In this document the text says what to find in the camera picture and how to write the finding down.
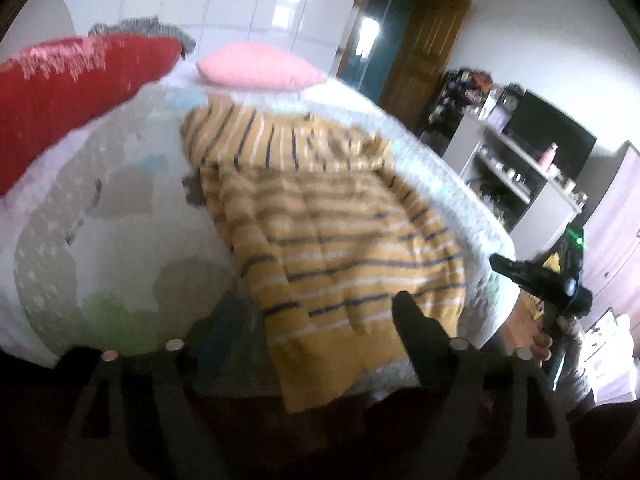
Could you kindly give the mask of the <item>right hand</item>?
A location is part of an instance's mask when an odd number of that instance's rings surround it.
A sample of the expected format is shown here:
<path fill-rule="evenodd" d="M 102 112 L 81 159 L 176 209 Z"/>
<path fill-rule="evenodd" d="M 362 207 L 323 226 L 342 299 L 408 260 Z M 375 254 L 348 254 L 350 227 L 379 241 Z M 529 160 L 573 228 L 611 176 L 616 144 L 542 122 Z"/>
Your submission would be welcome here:
<path fill-rule="evenodd" d="M 550 360 L 552 344 L 553 339 L 542 330 L 540 323 L 528 318 L 523 323 L 521 340 L 516 346 L 515 355 L 541 366 Z"/>

